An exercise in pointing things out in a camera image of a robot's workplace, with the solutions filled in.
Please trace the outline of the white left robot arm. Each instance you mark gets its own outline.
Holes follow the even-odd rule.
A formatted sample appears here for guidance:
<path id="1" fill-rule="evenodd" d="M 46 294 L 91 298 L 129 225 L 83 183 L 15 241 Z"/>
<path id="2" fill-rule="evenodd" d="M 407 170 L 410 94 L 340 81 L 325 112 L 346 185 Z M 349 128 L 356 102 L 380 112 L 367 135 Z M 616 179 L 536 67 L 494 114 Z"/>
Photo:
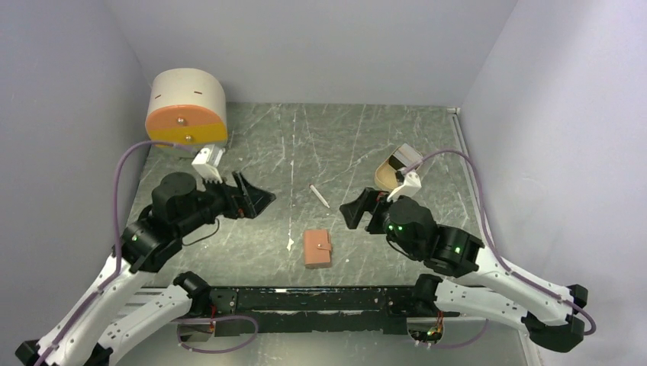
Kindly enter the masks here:
<path id="1" fill-rule="evenodd" d="M 235 184 L 193 175 L 166 175 L 151 193 L 151 204 L 127 226 L 92 286 L 56 327 L 40 339 L 22 342 L 15 351 L 23 365 L 110 365 L 126 348 L 144 340 L 177 317 L 200 317 L 211 307 L 209 284 L 193 272 L 176 277 L 150 305 L 115 321 L 133 294 L 183 248 L 196 229 L 227 219 L 253 219 L 275 194 L 251 185 L 241 172 Z"/>

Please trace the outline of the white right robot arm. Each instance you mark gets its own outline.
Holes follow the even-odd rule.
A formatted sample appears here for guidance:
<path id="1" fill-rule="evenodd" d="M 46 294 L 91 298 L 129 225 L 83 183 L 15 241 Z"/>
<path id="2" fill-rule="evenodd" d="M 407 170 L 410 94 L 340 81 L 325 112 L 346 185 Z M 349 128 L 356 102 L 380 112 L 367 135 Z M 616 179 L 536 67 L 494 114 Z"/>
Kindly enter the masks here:
<path id="1" fill-rule="evenodd" d="M 478 237 L 437 223 L 430 209 L 414 199 L 388 201 L 387 196 L 365 188 L 341 205 L 340 213 L 351 230 L 363 214 L 371 214 L 366 232 L 383 235 L 393 249 L 430 270 L 414 285 L 415 313 L 482 317 L 524 332 L 554 352 L 569 352 L 584 340 L 585 324 L 578 314 L 587 303 L 585 287 L 552 284 L 498 260 Z"/>

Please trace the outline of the pink leather card holder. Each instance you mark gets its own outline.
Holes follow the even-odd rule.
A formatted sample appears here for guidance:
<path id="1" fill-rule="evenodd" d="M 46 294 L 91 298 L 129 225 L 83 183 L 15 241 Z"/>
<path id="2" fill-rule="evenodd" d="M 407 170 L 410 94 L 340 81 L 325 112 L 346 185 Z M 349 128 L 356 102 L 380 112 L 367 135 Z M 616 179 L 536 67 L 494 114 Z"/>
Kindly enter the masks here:
<path id="1" fill-rule="evenodd" d="M 332 243 L 328 230 L 305 230 L 303 233 L 304 266 L 309 269 L 332 266 Z"/>

